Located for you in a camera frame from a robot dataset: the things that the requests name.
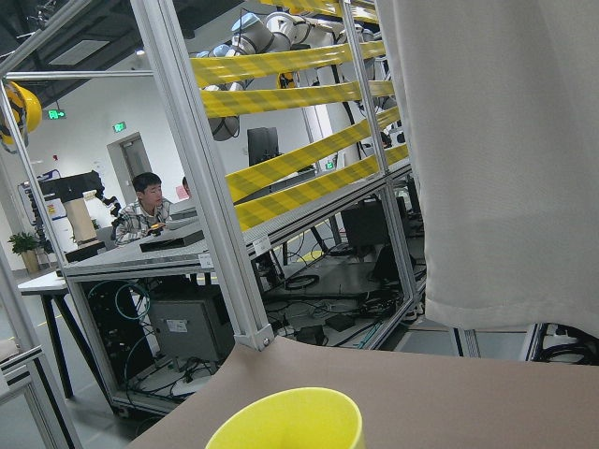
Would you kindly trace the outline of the yellow plastic cup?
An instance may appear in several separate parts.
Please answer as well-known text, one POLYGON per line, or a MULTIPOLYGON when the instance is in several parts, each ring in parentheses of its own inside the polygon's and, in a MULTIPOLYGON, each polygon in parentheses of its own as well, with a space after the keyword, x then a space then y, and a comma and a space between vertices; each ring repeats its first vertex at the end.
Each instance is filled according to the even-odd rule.
POLYGON ((361 412, 346 394, 302 387, 261 398, 232 415, 209 448, 363 448, 361 412))

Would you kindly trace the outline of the person in plaid shirt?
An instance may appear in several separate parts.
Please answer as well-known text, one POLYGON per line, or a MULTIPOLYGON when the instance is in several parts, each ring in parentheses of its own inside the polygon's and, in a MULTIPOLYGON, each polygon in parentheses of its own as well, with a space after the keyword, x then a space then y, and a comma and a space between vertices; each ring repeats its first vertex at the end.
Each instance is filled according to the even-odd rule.
POLYGON ((156 232, 169 217, 171 202, 163 197, 162 182, 156 174, 141 173, 132 182, 137 200, 119 212, 114 230, 117 246, 124 246, 156 232))

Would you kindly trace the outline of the grey control cabinet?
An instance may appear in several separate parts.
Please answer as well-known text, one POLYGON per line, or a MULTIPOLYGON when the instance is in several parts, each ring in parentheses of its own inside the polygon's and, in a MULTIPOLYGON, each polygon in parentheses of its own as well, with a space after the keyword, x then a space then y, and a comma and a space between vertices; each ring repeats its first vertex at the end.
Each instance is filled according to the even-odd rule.
POLYGON ((233 348, 232 325, 220 294, 155 301, 149 316, 165 355, 216 362, 226 358, 233 348))

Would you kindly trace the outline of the yellow hard hat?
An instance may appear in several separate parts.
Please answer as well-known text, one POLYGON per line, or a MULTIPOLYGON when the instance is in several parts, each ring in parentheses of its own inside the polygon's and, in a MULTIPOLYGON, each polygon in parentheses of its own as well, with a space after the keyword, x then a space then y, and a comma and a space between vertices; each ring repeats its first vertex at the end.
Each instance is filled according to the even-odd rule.
POLYGON ((8 102, 24 143, 42 121, 42 107, 35 94, 14 81, 4 83, 8 102))

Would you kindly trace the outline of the aluminium frame post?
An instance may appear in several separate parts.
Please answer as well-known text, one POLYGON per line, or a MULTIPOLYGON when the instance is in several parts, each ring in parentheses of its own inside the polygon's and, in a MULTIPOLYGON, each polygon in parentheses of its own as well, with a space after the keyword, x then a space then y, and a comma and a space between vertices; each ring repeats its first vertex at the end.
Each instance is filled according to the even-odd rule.
POLYGON ((258 351, 272 343, 256 277, 228 190, 221 158, 171 1, 131 6, 163 102, 184 174, 192 188, 235 341, 258 351))

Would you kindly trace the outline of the white curtain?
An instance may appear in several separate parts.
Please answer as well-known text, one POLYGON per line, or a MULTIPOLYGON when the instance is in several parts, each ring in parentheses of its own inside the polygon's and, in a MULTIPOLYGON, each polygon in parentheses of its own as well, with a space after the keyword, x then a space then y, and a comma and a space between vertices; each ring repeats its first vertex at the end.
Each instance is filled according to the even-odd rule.
POLYGON ((598 5, 380 1, 426 314, 598 331, 598 5))

